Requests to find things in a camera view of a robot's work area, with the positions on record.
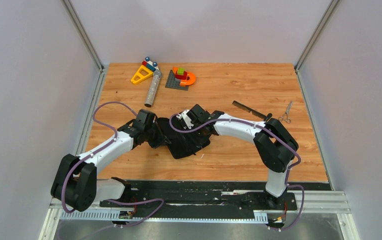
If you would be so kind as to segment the black zip tool case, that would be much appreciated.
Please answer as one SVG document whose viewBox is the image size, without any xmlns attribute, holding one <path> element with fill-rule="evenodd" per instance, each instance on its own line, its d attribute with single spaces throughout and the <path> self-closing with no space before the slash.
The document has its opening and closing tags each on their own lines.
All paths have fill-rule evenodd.
<svg viewBox="0 0 382 240">
<path fill-rule="evenodd" d="M 174 159 L 195 155 L 211 143 L 211 134 L 203 134 L 199 131 L 191 133 L 177 132 L 172 129 L 169 119 L 166 117 L 160 117 L 156 122 L 165 136 L 165 145 Z"/>
</svg>

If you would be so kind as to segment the small silver scissors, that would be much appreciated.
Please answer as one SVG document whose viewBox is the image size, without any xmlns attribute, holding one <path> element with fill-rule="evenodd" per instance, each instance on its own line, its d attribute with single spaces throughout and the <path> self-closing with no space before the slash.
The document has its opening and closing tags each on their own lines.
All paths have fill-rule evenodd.
<svg viewBox="0 0 382 240">
<path fill-rule="evenodd" d="M 289 103 L 288 103 L 288 105 L 287 105 L 287 108 L 286 108 L 286 110 L 285 110 L 285 112 L 282 114 L 282 116 L 280 116 L 279 118 L 278 118 L 278 120 L 280 121 L 280 122 L 285 122 L 285 123 L 287 123 L 287 124 L 290 124 L 291 123 L 291 119 L 290 119 L 290 110 L 291 110 L 291 108 L 292 108 L 292 105 L 293 105 L 293 101 L 291 100 Z"/>
</svg>

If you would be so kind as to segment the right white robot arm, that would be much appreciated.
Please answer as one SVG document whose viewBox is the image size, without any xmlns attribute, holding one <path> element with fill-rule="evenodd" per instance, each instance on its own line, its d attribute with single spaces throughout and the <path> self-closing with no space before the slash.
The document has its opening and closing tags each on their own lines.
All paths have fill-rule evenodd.
<svg viewBox="0 0 382 240">
<path fill-rule="evenodd" d="M 229 136 L 254 144 L 268 169 L 265 204 L 277 209 L 284 203 L 290 170 L 301 162 L 301 157 L 297 141 L 279 120 L 250 121 L 220 111 L 202 121 L 191 120 L 190 112 L 186 115 L 183 130 L 187 134 Z"/>
</svg>

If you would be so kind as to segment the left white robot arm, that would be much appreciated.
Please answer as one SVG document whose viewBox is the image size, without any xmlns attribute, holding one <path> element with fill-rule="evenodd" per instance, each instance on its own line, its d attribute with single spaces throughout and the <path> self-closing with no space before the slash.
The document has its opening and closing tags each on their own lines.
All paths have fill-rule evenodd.
<svg viewBox="0 0 382 240">
<path fill-rule="evenodd" d="M 99 173 L 118 157 L 143 143 L 157 148 L 166 140 L 157 122 L 131 120 L 92 150 L 80 155 L 65 155 L 50 194 L 61 201 L 63 210 L 68 214 L 83 212 L 93 203 L 106 200 L 114 200 L 121 207 L 128 206 L 132 193 L 127 189 L 126 182 L 116 177 L 98 179 Z"/>
</svg>

